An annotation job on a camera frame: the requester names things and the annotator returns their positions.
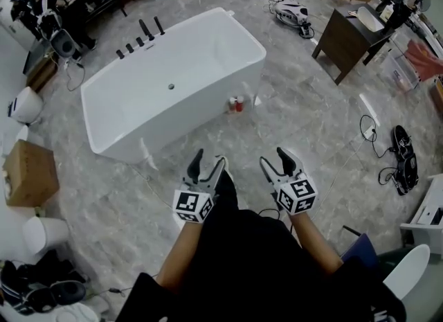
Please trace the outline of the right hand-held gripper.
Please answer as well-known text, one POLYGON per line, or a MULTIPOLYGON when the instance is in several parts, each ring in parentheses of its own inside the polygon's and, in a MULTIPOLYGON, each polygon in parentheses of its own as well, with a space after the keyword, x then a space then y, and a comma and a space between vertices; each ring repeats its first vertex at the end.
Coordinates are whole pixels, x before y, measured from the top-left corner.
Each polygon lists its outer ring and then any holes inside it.
MULTIPOLYGON (((277 147, 276 151, 281 159, 283 172, 291 177, 276 186, 277 204, 289 215, 311 210, 318 196, 313 179, 304 172, 302 161, 293 152, 285 147, 277 147)), ((266 180, 274 186, 278 182, 275 168, 263 156, 259 162, 266 180)))

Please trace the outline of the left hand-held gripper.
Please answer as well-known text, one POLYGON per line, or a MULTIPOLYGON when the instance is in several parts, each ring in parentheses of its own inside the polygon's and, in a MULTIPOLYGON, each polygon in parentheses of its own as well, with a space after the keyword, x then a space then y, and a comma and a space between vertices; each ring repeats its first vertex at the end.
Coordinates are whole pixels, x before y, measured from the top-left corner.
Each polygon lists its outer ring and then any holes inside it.
POLYGON ((172 209, 184 222, 202 224, 215 207, 215 188, 226 167, 226 158, 216 156, 208 178, 199 180, 203 154, 203 148, 197 151, 187 167, 187 174, 182 176, 181 186, 174 192, 172 209))

